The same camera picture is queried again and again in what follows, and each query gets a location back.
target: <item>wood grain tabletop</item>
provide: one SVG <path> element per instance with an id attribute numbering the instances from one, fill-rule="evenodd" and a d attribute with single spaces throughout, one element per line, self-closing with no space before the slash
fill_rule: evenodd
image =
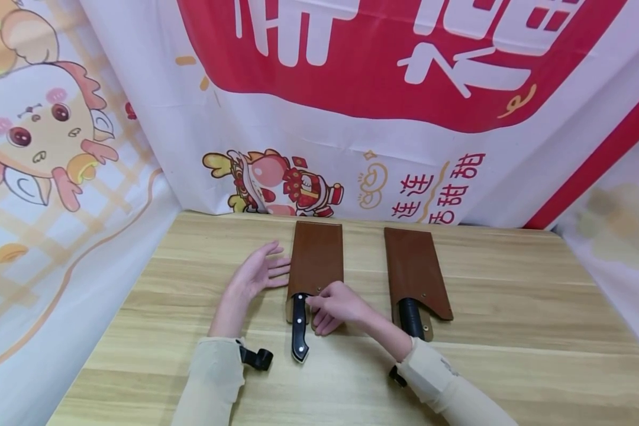
<path id="1" fill-rule="evenodd" d="M 290 251 L 295 221 L 181 214 L 49 425 L 170 425 L 234 269 L 273 239 Z M 346 282 L 389 316 L 384 226 L 432 232 L 454 311 L 453 322 L 433 320 L 432 345 L 518 424 L 639 425 L 639 343 L 558 236 L 341 223 Z M 392 360 L 354 328 L 321 338 L 308 328 L 309 356 L 294 362 L 285 297 L 253 302 L 247 346 L 275 359 L 269 372 L 244 373 L 232 425 L 446 425 L 388 379 Z"/>

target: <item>hand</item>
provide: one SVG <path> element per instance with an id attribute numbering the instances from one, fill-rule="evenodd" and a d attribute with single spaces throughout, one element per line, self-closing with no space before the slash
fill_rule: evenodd
<path id="1" fill-rule="evenodd" d="M 320 336 L 328 335 L 344 322 L 360 321 L 373 311 L 363 298 L 340 281 L 330 283 L 319 296 L 307 297 L 305 302 L 316 313 L 312 323 Z"/>
<path id="2" fill-rule="evenodd" d="M 286 286 L 289 283 L 288 278 L 276 277 L 289 273 L 290 257 L 280 259 L 268 257 L 283 251 L 284 248 L 279 247 L 279 241 L 273 241 L 252 252 L 235 271 L 227 290 L 242 295 L 250 301 L 266 288 Z"/>
<path id="3" fill-rule="evenodd" d="M 266 288 L 283 287 L 288 279 L 275 278 L 289 272 L 291 259 L 269 259 L 271 254 L 279 254 L 284 248 L 279 242 L 267 243 L 258 248 L 237 268 L 230 285 L 220 299 L 213 316 L 208 335 L 211 337 L 241 337 L 244 319 L 249 304 Z"/>

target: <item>fabric backdrop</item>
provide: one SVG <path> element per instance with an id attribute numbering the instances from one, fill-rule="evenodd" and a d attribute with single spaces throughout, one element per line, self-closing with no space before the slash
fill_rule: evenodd
<path id="1" fill-rule="evenodd" d="M 185 208 L 534 228 L 639 140 L 605 3 L 82 0 Z"/>

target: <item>wrinkled fabric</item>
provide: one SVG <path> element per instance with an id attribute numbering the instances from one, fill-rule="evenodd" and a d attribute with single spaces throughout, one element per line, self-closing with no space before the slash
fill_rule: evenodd
<path id="1" fill-rule="evenodd" d="M 231 408 L 244 385 L 239 354 L 243 339 L 206 337 L 199 341 L 172 426 L 228 426 Z M 451 368 L 437 350 L 413 339 L 398 372 L 421 402 L 450 426 L 508 426 L 517 423 L 488 396 Z"/>
<path id="2" fill-rule="evenodd" d="M 189 378 L 173 416 L 173 426 L 227 426 L 244 385 L 239 343 L 243 339 L 205 337 L 199 340 Z"/>
<path id="3" fill-rule="evenodd" d="M 398 366 L 419 400 L 450 426 L 511 426 L 517 423 L 480 389 L 459 376 L 439 351 L 413 339 L 412 351 Z"/>

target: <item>knife handle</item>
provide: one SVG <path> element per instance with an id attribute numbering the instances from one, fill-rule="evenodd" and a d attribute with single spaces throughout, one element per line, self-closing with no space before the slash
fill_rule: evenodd
<path id="1" fill-rule="evenodd" d="M 297 360 L 299 363 L 305 362 L 309 350 L 308 346 L 305 344 L 305 298 L 307 296 L 308 295 L 305 293 L 296 293 L 296 295 L 293 295 L 291 355 L 293 355 L 293 359 Z"/>
<path id="2" fill-rule="evenodd" d="M 424 339 L 424 326 L 421 323 L 419 306 L 414 299 L 406 298 L 398 302 L 400 314 L 400 327 L 412 337 Z"/>

